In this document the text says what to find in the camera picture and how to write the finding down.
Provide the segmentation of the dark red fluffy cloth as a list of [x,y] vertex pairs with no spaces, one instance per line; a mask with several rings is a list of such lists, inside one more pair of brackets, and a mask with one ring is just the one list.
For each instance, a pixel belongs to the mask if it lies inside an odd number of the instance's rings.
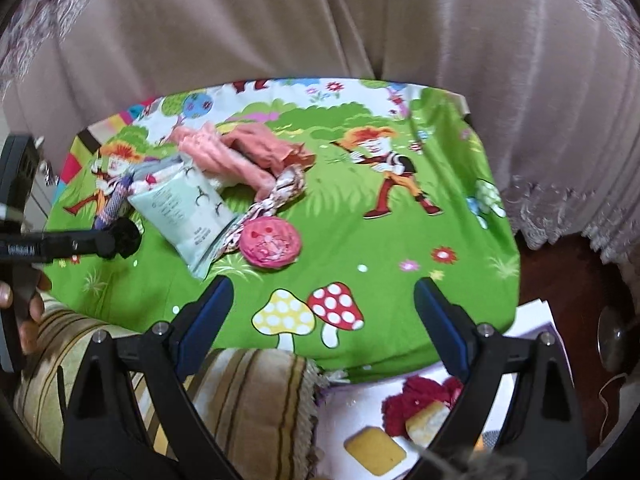
[[421,376],[407,378],[401,393],[388,396],[382,402],[384,431],[390,437],[407,437],[406,422],[412,416],[432,405],[452,408],[462,390],[462,382],[455,377],[448,377],[442,384]]

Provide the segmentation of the yellow sponge block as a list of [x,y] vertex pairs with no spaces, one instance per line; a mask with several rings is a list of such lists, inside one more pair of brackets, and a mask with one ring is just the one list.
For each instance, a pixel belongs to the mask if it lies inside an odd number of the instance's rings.
[[434,401],[406,420],[406,433],[415,444],[427,448],[450,413],[445,403]]

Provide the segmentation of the white ornate cabinet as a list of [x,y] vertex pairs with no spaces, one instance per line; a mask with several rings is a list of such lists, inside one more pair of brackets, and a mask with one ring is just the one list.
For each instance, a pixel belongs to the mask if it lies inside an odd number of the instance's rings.
[[52,164],[44,154],[44,137],[35,138],[39,165],[24,210],[22,232],[42,231],[46,226],[54,203],[54,196],[60,178],[53,171]]

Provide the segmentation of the green cartoon print tablecloth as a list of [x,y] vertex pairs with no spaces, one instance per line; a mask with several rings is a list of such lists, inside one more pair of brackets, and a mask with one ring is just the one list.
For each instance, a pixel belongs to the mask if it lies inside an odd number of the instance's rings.
[[316,158],[279,211],[302,239],[296,260],[266,270],[232,252],[208,268],[234,289],[217,347],[292,351],[345,382],[418,370],[437,359],[414,307],[421,278],[473,321],[512,325],[520,256],[482,144],[452,96],[416,84],[256,80],[147,102],[81,161],[48,228],[90,228],[132,164],[205,125],[265,127]]

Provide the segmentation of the pink white patterned cloth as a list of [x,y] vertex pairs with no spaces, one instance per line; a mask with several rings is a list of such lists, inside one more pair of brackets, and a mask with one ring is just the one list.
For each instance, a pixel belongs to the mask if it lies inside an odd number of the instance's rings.
[[276,184],[267,198],[258,200],[244,214],[239,214],[218,237],[213,246],[213,257],[217,261],[240,249],[240,238],[245,225],[258,218],[274,217],[286,204],[297,200],[306,188],[305,171],[300,165],[292,165],[277,177]]

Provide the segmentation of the striped beige cushion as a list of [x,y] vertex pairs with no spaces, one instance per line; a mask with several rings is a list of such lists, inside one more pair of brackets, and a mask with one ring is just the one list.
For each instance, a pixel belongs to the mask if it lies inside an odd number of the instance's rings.
[[[37,349],[13,400],[27,430],[53,458],[61,455],[58,392],[70,392],[91,336],[126,328],[70,310],[50,294]],[[310,479],[318,453],[316,396],[326,383],[314,361],[276,349],[215,349],[184,388],[236,470],[245,479]]]

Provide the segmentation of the phone on gripper mount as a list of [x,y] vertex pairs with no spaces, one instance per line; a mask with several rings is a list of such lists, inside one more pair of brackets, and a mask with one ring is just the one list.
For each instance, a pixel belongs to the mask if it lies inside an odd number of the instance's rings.
[[40,155],[31,134],[10,134],[1,153],[1,232],[16,234],[32,192]]

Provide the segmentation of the beige pink curtain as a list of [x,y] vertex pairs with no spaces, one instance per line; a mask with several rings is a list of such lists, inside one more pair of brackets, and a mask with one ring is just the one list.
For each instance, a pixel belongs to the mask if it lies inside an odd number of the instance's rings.
[[281,77],[462,94],[514,230],[639,246],[639,0],[1,0],[1,109],[59,165],[152,96]]

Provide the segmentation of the salmon pink towel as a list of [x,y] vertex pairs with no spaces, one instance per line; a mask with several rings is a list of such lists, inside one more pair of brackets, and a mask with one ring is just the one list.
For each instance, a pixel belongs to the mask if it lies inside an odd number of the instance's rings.
[[249,186],[255,202],[270,195],[277,177],[289,166],[306,170],[316,162],[316,155],[303,143],[280,139],[260,122],[241,124],[227,133],[220,133],[211,122],[199,129],[179,126],[167,142],[189,155],[206,174],[225,184]]

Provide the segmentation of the black fuzzy ball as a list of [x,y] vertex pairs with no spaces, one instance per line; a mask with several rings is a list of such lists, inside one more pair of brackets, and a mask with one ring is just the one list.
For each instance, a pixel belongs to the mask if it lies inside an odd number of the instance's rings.
[[142,234],[129,218],[118,218],[103,232],[108,241],[104,259],[114,259],[116,256],[127,259],[140,248]]

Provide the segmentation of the yellow flat sponge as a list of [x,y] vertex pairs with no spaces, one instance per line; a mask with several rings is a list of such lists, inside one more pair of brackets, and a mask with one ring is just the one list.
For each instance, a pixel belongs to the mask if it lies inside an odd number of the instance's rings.
[[406,451],[380,427],[367,426],[344,442],[345,451],[370,474],[382,477],[406,457]]

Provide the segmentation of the light blue wipes pack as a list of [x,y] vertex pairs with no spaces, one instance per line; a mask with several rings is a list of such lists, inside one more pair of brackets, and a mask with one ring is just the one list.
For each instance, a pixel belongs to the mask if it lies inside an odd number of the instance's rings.
[[128,202],[155,226],[199,280],[206,278],[214,262],[214,243],[238,216],[218,192],[205,183],[188,185],[182,174],[149,192],[129,194]]

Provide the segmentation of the purple knitted sock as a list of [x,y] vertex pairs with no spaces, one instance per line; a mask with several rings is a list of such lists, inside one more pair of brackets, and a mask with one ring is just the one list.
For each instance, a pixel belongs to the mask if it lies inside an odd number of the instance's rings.
[[105,230],[120,217],[123,211],[127,210],[127,200],[133,180],[134,175],[131,172],[125,172],[107,185],[106,203],[96,214],[93,222],[95,229]]

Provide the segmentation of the pink round folded bag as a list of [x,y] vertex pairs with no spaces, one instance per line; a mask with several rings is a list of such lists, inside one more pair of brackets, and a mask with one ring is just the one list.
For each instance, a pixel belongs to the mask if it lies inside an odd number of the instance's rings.
[[281,269],[299,256],[302,238],[290,222],[278,217],[262,217],[244,224],[239,250],[253,266]]

